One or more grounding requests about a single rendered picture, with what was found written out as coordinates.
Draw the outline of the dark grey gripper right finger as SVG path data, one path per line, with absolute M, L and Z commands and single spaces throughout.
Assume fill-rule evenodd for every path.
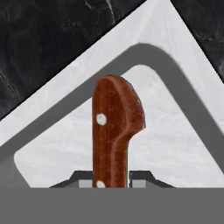
M 151 171 L 130 171 L 129 172 L 129 188 L 173 188 L 154 177 Z

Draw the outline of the brown wooden-handled knife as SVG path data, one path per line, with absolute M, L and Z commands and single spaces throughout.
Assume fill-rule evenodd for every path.
M 127 186 L 130 139 L 145 128 L 144 109 L 124 78 L 101 77 L 92 97 L 94 187 Z

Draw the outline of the white sink basin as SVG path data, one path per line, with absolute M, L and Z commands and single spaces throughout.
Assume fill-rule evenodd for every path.
M 171 0 L 145 0 L 0 120 L 0 188 L 48 187 L 92 166 L 91 97 L 125 78 L 146 126 L 129 168 L 176 187 L 224 187 L 224 82 Z

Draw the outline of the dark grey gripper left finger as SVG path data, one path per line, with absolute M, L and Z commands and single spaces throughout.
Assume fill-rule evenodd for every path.
M 93 172 L 92 171 L 75 171 L 70 179 L 64 180 L 52 188 L 92 188 Z

